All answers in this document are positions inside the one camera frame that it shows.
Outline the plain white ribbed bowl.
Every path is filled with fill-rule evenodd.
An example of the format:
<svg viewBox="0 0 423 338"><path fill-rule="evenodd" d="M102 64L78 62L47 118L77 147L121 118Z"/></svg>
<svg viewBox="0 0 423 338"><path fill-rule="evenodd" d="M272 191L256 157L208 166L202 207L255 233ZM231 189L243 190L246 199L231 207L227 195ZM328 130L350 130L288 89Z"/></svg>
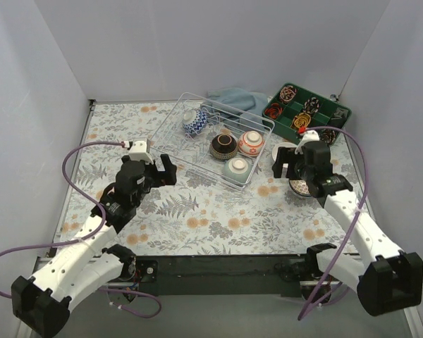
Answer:
<svg viewBox="0 0 423 338"><path fill-rule="evenodd" d="M271 155L274 161L273 171L285 171L289 168L290 164L295 162L296 145L291 142L281 142L274 146Z"/></svg>

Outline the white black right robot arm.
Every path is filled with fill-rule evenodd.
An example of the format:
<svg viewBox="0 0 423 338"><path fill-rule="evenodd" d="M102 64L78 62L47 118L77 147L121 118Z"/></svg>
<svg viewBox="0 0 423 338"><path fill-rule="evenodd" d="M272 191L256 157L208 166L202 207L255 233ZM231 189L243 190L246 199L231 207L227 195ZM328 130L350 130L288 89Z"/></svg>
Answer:
<svg viewBox="0 0 423 338"><path fill-rule="evenodd" d="M355 260L339 254L332 244L312 246L305 261L310 278L320 280L330 274L352 289L372 316L421 303L423 260L415 252L403 251L361 210L353 186L333 171L326 143L280 146L272 170L275 178L306 182L309 193L337 221L360 255Z"/></svg>

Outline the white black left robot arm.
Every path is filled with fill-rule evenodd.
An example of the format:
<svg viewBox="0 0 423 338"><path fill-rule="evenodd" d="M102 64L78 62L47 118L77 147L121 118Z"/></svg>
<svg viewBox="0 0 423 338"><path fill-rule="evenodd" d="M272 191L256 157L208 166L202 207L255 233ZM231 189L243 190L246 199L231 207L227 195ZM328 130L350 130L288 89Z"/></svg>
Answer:
<svg viewBox="0 0 423 338"><path fill-rule="evenodd" d="M162 171L155 163L124 156L114 182L104 189L73 243L60 248L30 277L13 282L13 314L41 337L55 337L73 309L104 283L127 282L135 276L135 254L124 246L107 244L135 217L151 189L176 183L177 167L167 154L160 159Z"/></svg>

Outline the black glazed bowl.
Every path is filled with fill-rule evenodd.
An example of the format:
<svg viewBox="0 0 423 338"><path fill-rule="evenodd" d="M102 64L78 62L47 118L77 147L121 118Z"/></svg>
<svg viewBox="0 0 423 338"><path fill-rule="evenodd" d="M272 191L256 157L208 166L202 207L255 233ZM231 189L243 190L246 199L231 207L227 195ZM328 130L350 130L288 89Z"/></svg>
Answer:
<svg viewBox="0 0 423 338"><path fill-rule="evenodd" d="M218 134L213 138L209 147L210 154L221 161L227 161L238 152L238 144L229 134Z"/></svg>

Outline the orange white floral bowl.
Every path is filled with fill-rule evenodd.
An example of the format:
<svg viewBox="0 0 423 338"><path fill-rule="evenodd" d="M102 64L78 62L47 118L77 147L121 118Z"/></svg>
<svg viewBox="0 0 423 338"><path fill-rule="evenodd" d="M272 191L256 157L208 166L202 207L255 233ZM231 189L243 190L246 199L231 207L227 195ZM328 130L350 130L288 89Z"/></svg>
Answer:
<svg viewBox="0 0 423 338"><path fill-rule="evenodd" d="M243 133L238 139L238 150L249 157L258 156L263 146L264 138L255 130Z"/></svg>

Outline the brown floral pattern bowl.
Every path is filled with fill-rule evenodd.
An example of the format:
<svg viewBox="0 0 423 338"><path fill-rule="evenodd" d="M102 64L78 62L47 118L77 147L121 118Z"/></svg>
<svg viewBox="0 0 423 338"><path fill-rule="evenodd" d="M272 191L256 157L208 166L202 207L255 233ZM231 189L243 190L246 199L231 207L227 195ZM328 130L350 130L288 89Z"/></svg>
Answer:
<svg viewBox="0 0 423 338"><path fill-rule="evenodd" d="M309 195L309 189L304 180L290 180L290 188L297 194Z"/></svg>

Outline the blue white zigzag bowl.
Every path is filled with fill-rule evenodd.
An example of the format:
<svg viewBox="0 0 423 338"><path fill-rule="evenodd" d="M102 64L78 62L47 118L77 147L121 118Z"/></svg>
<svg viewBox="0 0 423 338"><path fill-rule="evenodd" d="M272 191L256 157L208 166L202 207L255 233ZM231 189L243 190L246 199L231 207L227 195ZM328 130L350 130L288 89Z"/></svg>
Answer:
<svg viewBox="0 0 423 338"><path fill-rule="evenodd" d="M184 112L182 121L186 135L195 137L208 125L208 110L188 109Z"/></svg>

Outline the pale green bowl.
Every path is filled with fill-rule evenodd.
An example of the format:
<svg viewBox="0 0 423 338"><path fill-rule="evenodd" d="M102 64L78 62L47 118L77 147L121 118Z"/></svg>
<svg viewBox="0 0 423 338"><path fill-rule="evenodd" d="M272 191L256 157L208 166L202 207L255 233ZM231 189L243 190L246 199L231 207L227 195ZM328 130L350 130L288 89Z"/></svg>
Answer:
<svg viewBox="0 0 423 338"><path fill-rule="evenodd" d="M234 157L226 161L223 167L223 177L233 184L243 185L247 182L252 165L244 158Z"/></svg>

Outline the red diamond pattern bowl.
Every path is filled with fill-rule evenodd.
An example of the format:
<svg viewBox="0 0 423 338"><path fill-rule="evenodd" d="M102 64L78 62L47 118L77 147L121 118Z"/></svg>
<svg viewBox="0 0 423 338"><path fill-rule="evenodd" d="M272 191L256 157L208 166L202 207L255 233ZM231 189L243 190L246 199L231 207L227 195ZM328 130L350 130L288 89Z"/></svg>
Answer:
<svg viewBox="0 0 423 338"><path fill-rule="evenodd" d="M310 198L312 195L309 192L308 186L304 180L289 180L290 190L301 198Z"/></svg>

